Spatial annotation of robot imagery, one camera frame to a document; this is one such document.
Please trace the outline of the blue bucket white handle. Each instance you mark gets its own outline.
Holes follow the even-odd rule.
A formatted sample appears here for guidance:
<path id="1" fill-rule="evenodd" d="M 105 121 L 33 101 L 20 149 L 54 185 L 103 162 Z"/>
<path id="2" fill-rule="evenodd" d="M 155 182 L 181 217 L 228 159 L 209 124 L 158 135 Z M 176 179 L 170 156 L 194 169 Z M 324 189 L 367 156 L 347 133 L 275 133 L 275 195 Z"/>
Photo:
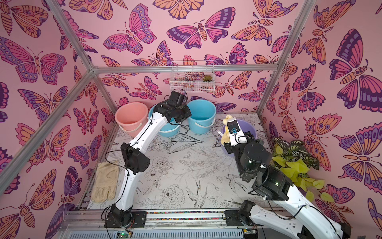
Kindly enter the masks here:
<path id="1" fill-rule="evenodd" d="M 171 118 L 171 121 L 164 125 L 158 132 L 162 137 L 172 137 L 175 136 L 180 130 L 180 125 L 175 121 L 174 118 Z"/>

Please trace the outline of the purple plastic bucket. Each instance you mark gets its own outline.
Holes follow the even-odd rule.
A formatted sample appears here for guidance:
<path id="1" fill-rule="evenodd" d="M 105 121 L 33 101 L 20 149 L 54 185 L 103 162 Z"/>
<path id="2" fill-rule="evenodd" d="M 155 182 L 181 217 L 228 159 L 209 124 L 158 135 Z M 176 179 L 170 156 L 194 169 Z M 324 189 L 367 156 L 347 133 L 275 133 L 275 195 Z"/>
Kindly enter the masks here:
<path id="1" fill-rule="evenodd" d="M 250 136 L 254 139 L 257 139 L 257 132 L 256 132 L 256 129 L 248 122 L 244 121 L 244 120 L 241 120 L 241 119 L 238 119 L 238 124 L 240 125 L 241 129 L 244 131 L 244 133 L 246 132 L 250 132 Z M 228 151 L 226 150 L 226 148 L 224 147 L 224 145 L 222 144 L 222 150 L 223 152 L 228 155 L 228 156 L 231 156 L 233 157 L 234 154 L 233 153 L 228 153 Z"/>

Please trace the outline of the yellow microfiber cloth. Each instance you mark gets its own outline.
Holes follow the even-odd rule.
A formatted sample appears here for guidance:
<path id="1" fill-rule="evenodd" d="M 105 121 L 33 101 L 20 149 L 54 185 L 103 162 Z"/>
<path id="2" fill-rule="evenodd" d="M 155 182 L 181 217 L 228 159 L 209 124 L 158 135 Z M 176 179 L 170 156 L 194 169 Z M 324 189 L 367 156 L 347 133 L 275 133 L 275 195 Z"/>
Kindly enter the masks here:
<path id="1" fill-rule="evenodd" d="M 230 133 L 229 133 L 229 129 L 228 129 L 228 125 L 227 123 L 233 119 L 233 116 L 232 115 L 226 115 L 226 117 L 223 119 L 223 124 L 224 124 L 224 133 L 221 137 L 221 140 L 220 140 L 220 143 L 222 145 L 224 145 L 225 143 L 230 143 Z"/>

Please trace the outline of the pink plastic bucket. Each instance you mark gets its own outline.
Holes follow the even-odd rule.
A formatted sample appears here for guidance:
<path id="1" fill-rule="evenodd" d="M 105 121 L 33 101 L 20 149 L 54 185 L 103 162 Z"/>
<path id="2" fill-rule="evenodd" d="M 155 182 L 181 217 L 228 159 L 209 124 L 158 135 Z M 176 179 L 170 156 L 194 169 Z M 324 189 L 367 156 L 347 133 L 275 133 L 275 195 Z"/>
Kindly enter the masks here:
<path id="1" fill-rule="evenodd" d="M 149 110 L 141 102 L 128 103 L 115 113 L 115 121 L 131 137 L 136 137 L 148 122 Z"/>

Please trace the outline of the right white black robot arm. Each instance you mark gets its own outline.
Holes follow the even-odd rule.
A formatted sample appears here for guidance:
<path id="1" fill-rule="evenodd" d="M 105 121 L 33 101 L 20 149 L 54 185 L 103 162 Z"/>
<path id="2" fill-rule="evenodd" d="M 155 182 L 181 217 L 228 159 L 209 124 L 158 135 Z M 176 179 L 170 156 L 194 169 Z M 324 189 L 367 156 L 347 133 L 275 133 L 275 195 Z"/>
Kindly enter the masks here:
<path id="1" fill-rule="evenodd" d="M 274 202 L 290 215 L 282 216 L 275 209 L 269 210 L 245 200 L 237 211 L 227 210 L 227 224 L 249 227 L 266 226 L 291 239 L 348 239 L 351 228 L 346 223 L 330 219 L 292 183 L 281 170 L 271 166 L 271 153 L 249 132 L 229 134 L 224 147 L 235 156 L 240 178 L 254 180 L 252 191 L 268 204 Z"/>

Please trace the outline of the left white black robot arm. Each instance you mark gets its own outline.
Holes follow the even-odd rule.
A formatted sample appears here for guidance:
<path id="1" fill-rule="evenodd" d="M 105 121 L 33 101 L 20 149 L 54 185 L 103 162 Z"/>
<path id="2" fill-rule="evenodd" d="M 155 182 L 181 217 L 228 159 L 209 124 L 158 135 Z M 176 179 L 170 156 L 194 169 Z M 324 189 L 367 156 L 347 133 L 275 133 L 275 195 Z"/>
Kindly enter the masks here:
<path id="1" fill-rule="evenodd" d="M 139 175 L 146 171 L 150 165 L 150 159 L 145 155 L 148 146 L 158 132 L 172 119 L 181 125 L 192 116 L 187 106 L 188 95 L 183 89 L 175 89 L 168 99 L 158 103 L 153 108 L 153 113 L 141 132 L 129 143 L 123 143 L 120 147 L 124 166 L 124 180 L 118 199 L 109 206 L 106 212 L 104 227 L 126 228 L 134 224 L 132 215 L 133 198 L 139 181 Z"/>

